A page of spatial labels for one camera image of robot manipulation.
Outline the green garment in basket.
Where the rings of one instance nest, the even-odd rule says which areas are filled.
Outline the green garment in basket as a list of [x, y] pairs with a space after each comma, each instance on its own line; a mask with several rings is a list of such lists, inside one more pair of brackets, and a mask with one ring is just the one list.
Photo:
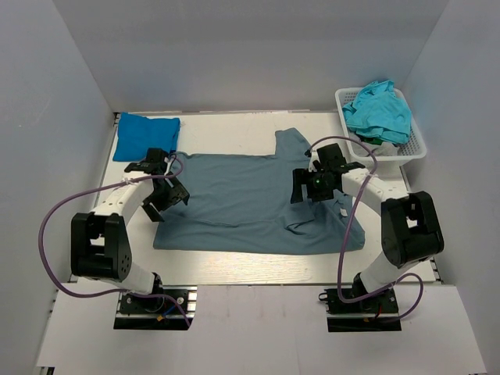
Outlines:
[[359, 139], [367, 144], [371, 145], [382, 145], [384, 143], [383, 140], [376, 138], [376, 137], [359, 137]]

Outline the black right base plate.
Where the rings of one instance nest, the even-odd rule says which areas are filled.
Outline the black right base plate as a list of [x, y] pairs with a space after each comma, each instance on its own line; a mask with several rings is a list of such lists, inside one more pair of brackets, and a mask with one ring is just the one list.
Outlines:
[[326, 305], [329, 333], [396, 332], [402, 330], [395, 292], [385, 291], [374, 298], [344, 303], [336, 288], [325, 289], [318, 299]]

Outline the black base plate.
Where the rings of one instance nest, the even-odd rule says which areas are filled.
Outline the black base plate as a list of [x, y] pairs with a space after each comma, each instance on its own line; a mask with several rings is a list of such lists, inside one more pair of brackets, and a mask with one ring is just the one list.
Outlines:
[[396, 332], [402, 330], [395, 292], [385, 291], [374, 298], [344, 303], [336, 288], [325, 289], [318, 299], [326, 305], [329, 333]]
[[159, 289], [161, 298], [121, 295], [116, 307], [114, 330], [188, 330], [195, 317], [197, 287]]

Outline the crumpled turquoise t shirt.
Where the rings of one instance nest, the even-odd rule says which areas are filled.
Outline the crumpled turquoise t shirt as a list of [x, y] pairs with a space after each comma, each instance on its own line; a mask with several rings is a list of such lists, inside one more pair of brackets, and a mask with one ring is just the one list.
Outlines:
[[403, 145], [411, 134], [412, 112], [395, 93], [392, 80], [375, 80], [342, 107], [347, 128], [365, 138]]

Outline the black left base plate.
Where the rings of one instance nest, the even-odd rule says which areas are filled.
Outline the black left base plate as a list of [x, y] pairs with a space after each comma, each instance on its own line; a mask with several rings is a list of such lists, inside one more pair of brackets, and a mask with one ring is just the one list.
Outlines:
[[188, 330], [195, 317], [197, 287], [159, 289], [161, 298], [121, 295], [116, 307], [114, 330]]

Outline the grey-blue t shirt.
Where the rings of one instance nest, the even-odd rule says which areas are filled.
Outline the grey-blue t shirt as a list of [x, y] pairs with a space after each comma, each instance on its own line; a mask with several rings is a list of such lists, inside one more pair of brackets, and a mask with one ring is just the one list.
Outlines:
[[177, 154], [188, 203], [163, 212], [154, 248], [317, 255], [365, 244], [358, 222], [347, 228], [352, 197], [290, 202], [292, 172], [306, 168], [309, 143], [295, 128], [275, 133], [272, 155]]

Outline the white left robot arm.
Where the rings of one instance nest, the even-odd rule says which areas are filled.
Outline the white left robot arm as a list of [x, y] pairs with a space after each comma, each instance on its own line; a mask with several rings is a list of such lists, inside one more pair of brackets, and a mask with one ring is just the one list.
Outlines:
[[172, 154], [150, 148], [145, 159], [125, 168], [122, 180], [110, 188], [102, 203], [72, 218], [70, 262], [74, 275], [140, 295], [154, 292], [156, 275], [132, 259], [127, 224], [138, 209], [159, 223], [162, 212], [180, 202], [188, 203], [187, 189], [169, 171], [172, 160]]

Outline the folded bright blue t shirt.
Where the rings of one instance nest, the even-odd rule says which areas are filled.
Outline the folded bright blue t shirt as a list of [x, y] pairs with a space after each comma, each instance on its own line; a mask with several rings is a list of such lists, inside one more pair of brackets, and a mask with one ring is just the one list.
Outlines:
[[112, 160], [120, 163], [141, 161], [150, 148], [161, 148], [167, 153], [175, 152], [179, 133], [179, 118], [149, 119], [122, 112]]

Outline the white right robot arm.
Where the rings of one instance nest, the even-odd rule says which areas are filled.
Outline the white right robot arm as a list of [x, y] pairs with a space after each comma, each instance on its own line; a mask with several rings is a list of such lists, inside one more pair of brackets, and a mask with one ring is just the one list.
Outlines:
[[352, 304], [373, 298], [403, 280], [417, 263], [442, 252], [445, 247], [441, 226], [431, 195], [425, 191], [398, 189], [359, 162], [347, 162], [339, 145], [317, 151], [307, 150], [312, 168], [292, 172], [291, 203], [308, 198], [330, 200], [339, 191], [354, 197], [354, 206], [363, 203], [380, 217], [382, 251], [355, 276], [352, 296], [341, 296]]

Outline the white plastic basket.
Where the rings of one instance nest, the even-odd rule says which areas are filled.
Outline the white plastic basket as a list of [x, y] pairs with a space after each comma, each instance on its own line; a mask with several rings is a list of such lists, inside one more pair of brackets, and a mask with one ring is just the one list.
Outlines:
[[344, 136], [356, 139], [368, 149], [348, 142], [353, 162], [403, 165], [421, 159], [427, 149], [413, 119], [412, 111], [394, 82], [374, 81], [365, 87], [341, 88], [335, 92]]

